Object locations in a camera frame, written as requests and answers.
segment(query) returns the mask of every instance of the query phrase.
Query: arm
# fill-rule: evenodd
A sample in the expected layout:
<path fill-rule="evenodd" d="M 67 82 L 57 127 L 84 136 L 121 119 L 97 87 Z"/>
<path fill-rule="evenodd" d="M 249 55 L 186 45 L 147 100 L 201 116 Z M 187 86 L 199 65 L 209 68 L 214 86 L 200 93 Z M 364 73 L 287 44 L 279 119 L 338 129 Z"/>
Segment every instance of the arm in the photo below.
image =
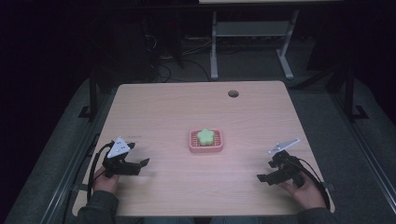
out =
<path fill-rule="evenodd" d="M 105 168 L 101 167 L 95 172 L 93 183 L 93 195 L 86 206 L 78 211 L 78 216 L 74 223 L 115 223 L 119 200 L 114 195 L 117 190 L 119 176 L 113 175 L 110 178 L 102 175 Z"/>
<path fill-rule="evenodd" d="M 297 215 L 298 223 L 338 223 L 337 219 L 326 208 L 326 204 L 315 183 L 303 172 L 301 172 L 301 176 L 304 179 L 304 184 L 300 188 L 296 188 L 286 182 L 279 184 L 305 210 Z"/>

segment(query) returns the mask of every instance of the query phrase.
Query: soap dish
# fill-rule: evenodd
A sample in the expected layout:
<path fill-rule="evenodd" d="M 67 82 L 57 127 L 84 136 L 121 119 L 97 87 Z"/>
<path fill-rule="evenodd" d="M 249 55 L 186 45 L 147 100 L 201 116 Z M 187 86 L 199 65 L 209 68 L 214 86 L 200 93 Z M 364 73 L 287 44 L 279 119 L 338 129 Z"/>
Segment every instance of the soap dish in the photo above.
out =
<path fill-rule="evenodd" d="M 218 129 L 210 129 L 215 133 L 214 141 L 211 146 L 202 147 L 199 144 L 197 134 L 201 130 L 192 130 L 190 131 L 190 151 L 193 153 L 198 152 L 220 152 L 222 150 L 222 134 L 221 131 Z"/>

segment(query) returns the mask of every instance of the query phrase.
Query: white metal stand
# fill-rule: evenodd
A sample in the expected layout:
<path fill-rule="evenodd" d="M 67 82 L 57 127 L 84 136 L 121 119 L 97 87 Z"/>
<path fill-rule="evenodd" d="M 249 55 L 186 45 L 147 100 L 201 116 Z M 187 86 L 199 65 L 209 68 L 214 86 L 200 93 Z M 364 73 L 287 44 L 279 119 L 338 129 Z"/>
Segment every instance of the white metal stand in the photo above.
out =
<path fill-rule="evenodd" d="M 212 51 L 210 53 L 210 72 L 212 80 L 219 78 L 218 59 L 216 56 L 217 36 L 285 36 L 281 49 L 276 50 L 277 57 L 287 79 L 293 79 L 286 60 L 294 25 L 297 21 L 299 10 L 294 10 L 289 21 L 217 21 L 217 12 L 213 12 L 212 21 Z"/>

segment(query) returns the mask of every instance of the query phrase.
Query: green soap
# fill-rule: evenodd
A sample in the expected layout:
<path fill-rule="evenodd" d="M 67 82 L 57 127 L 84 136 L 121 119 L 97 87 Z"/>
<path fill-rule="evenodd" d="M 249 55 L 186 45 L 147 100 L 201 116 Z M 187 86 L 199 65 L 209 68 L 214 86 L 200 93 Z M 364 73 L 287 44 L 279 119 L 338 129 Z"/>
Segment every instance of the green soap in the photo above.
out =
<path fill-rule="evenodd" d="M 208 129 L 202 129 L 200 132 L 198 132 L 197 137 L 199 144 L 202 147 L 211 146 L 215 141 L 215 133 Z"/>

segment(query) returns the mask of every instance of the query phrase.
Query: hand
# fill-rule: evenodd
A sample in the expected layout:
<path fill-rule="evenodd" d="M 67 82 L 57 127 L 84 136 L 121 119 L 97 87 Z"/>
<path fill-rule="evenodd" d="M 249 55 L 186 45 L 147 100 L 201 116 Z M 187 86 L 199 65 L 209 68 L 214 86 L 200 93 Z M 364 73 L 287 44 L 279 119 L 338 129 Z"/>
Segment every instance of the hand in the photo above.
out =
<path fill-rule="evenodd" d="M 305 210 L 317 207 L 326 208 L 326 203 L 320 191 L 315 186 L 315 183 L 304 172 L 300 172 L 300 174 L 304 180 L 304 184 L 300 188 L 294 187 L 286 182 L 278 185 L 287 191 Z"/>
<path fill-rule="evenodd" d="M 104 190 L 107 192 L 110 192 L 112 194 L 115 194 L 117 191 L 117 186 L 119 184 L 119 175 L 113 175 L 110 178 L 105 176 L 105 167 L 101 167 L 99 170 L 95 172 L 93 175 L 93 178 L 96 178 L 95 181 L 93 181 L 93 191 L 97 190 Z"/>

